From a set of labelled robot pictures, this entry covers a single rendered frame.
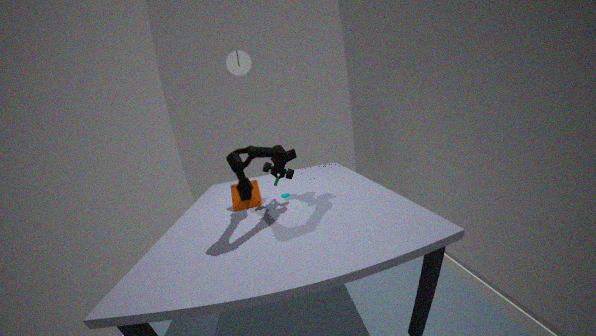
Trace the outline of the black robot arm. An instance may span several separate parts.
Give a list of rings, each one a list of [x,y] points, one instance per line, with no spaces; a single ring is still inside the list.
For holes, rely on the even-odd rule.
[[[245,162],[243,162],[239,156],[239,154],[242,153],[249,154]],[[272,157],[271,161],[276,167],[282,167],[284,165],[283,168],[285,168],[286,162],[295,159],[297,156],[294,149],[286,152],[281,145],[275,145],[273,147],[257,147],[250,145],[246,148],[237,148],[235,151],[229,153],[228,156],[226,156],[226,159],[238,178],[239,182],[236,188],[241,201],[249,200],[252,196],[252,191],[254,189],[253,185],[250,180],[245,177],[243,170],[245,167],[249,166],[255,157]]]

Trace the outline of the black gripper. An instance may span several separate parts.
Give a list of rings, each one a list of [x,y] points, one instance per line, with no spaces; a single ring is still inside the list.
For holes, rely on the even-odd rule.
[[[269,169],[271,169],[271,173],[275,178],[277,178],[277,173],[280,174],[279,175],[279,179],[280,178],[284,178],[285,174],[286,174],[286,178],[287,179],[292,179],[293,174],[294,174],[294,170],[289,169],[288,171],[286,171],[286,169],[284,169],[284,165],[282,167],[276,167],[275,165],[270,167],[272,164],[266,162],[263,166],[263,172],[269,172]]]

